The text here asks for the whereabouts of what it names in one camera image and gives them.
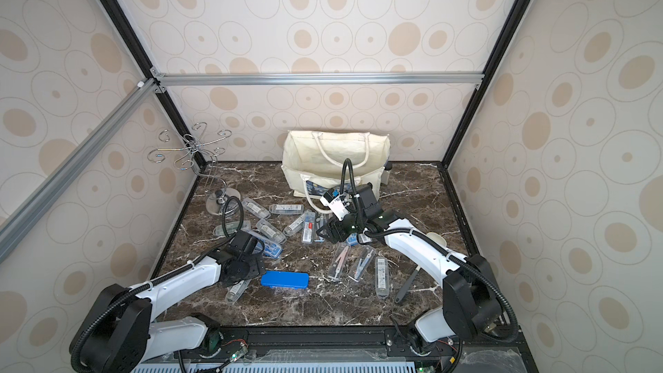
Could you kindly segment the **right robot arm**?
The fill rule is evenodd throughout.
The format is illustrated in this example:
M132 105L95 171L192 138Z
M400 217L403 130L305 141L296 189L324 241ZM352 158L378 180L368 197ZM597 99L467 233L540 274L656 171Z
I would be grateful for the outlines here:
M516 312L497 285L488 261L466 256L418 230L404 214L384 210L371 184L358 185L352 161L341 166L340 182L320 199L331 214L319 230L321 238L341 243L355 234L377 240L407 256L443 289L440 307L421 314L398 332L417 353L455 336L478 336L511 343L519 335Z

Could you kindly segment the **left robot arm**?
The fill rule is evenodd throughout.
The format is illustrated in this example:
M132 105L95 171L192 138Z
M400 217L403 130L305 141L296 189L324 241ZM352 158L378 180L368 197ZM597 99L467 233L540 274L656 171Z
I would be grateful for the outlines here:
M242 228L181 267L129 288L104 288L69 345L76 372L130 372L167 353L197 350L215 357L223 334L219 323L194 314L177 321L158 317L188 296L214 285L237 286L265 274L264 241Z

